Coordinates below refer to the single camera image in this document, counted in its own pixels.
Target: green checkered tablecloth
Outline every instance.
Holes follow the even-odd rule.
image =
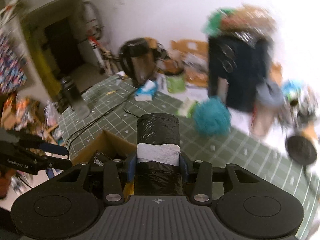
[[[123,101],[134,91],[131,81],[122,82],[120,86],[115,82],[116,76],[110,77],[84,93],[83,98],[91,109],[89,117],[84,120],[78,119],[70,107],[62,114],[59,125],[65,141],[73,132]],[[107,95],[108,91],[113,90],[116,92]],[[132,97],[127,101],[126,108],[141,116],[155,112],[176,114],[180,105],[179,100],[157,92],[151,102],[136,102]],[[180,147],[191,159],[208,161],[215,167],[236,163],[294,195],[302,203],[305,211],[304,220],[296,236],[305,239],[315,216],[318,201],[308,189],[308,183],[300,166],[234,128],[231,128],[228,136],[202,137],[194,130],[192,119],[183,117],[178,119]],[[78,151],[94,140],[101,130],[108,130],[131,143],[136,143],[136,123],[137,119],[124,112],[121,106],[116,108],[74,140],[69,152],[70,158],[74,158]],[[317,176],[311,177],[311,183],[319,188]],[[216,198],[223,195],[223,187],[219,183],[215,183],[213,188]]]

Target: teal fluffy ball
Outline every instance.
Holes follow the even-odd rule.
[[[226,134],[231,126],[230,112],[217,96],[197,105],[193,119],[196,130],[203,135]]]

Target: dark door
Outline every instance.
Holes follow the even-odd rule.
[[[62,73],[69,74],[84,63],[77,41],[73,38],[68,18],[49,25],[44,29],[44,33]]]

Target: air fryer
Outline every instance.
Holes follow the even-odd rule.
[[[132,79],[135,87],[154,78],[156,64],[146,39],[127,41],[119,51],[119,60],[122,69]]]
[[[256,86],[267,76],[271,62],[268,47],[269,42],[265,39],[251,47],[235,37],[210,37],[208,95],[217,95],[218,78],[224,78],[229,83],[226,105],[251,112]]]

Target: crosshair logo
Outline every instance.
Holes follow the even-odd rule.
[[[164,200],[162,200],[161,198],[156,198],[156,199],[154,200],[154,202],[156,202],[156,203],[158,203],[158,204],[160,204],[162,201],[164,201]]]

